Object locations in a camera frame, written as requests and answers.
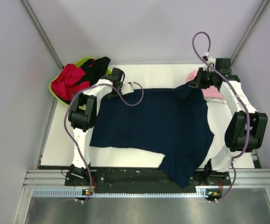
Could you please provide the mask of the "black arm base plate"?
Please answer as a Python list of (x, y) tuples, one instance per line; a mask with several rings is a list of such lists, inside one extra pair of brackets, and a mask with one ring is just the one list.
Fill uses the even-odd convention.
[(216, 173), (205, 178), (203, 170), (195, 171), (189, 177), (185, 187), (180, 187), (158, 168), (92, 167), (90, 171), (92, 183), (90, 183), (89, 174), (85, 178), (81, 178), (68, 171), (64, 185), (73, 187), (89, 187), (91, 185), (96, 193), (131, 194), (194, 193), (195, 187), (199, 186), (222, 190), (223, 187), (230, 185), (229, 173)]

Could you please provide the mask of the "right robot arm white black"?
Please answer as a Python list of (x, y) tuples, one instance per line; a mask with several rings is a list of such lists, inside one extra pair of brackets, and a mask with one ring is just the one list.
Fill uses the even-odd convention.
[(232, 74), (229, 58), (203, 56), (202, 59), (206, 64), (197, 70), (189, 87), (203, 90), (216, 88), (232, 114), (224, 135), (225, 145), (204, 167), (203, 179), (213, 185), (225, 177), (235, 160), (261, 147), (268, 116), (251, 105), (239, 77)]

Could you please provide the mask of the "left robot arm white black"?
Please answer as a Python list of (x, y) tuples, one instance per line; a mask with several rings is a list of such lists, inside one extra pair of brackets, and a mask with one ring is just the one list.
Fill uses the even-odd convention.
[(69, 171), (81, 185), (91, 181), (89, 144), (93, 126), (97, 119), (100, 101), (103, 97), (114, 97), (122, 93), (125, 73), (113, 68), (111, 74), (104, 75), (92, 87), (75, 93), (68, 110), (68, 121), (73, 130), (74, 157)]

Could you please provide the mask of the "navy blue t shirt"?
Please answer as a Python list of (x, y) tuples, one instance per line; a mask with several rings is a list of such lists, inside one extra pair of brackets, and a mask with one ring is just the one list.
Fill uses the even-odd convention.
[(184, 84), (135, 90), (123, 99), (103, 98), (90, 145), (163, 154), (159, 169), (185, 187), (213, 139), (202, 91)]

